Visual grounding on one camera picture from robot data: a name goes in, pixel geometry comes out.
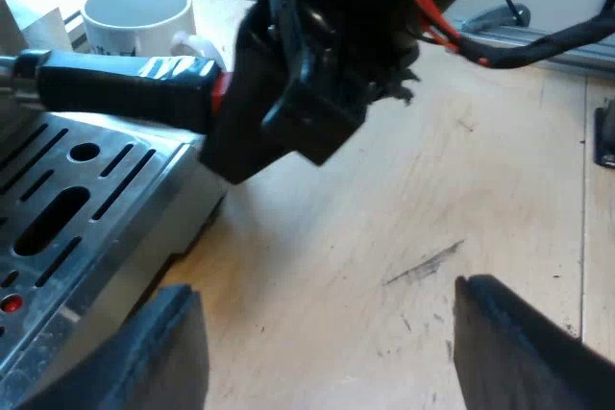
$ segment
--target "coffee mug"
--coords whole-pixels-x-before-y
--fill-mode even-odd
[[[224,61],[196,36],[192,0],[87,0],[81,10],[92,53],[128,57],[191,55]]]

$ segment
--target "wooden table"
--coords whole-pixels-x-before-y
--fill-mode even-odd
[[[195,3],[230,61],[249,4]],[[615,84],[429,46],[413,69],[409,108],[375,104],[320,169],[291,155],[232,188],[166,276],[202,294],[208,409],[464,408],[460,275],[498,277],[615,359],[615,173],[589,142]]]

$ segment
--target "drip tray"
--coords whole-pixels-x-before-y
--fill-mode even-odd
[[[224,192],[190,143],[106,125],[0,126],[0,408],[114,333]]]

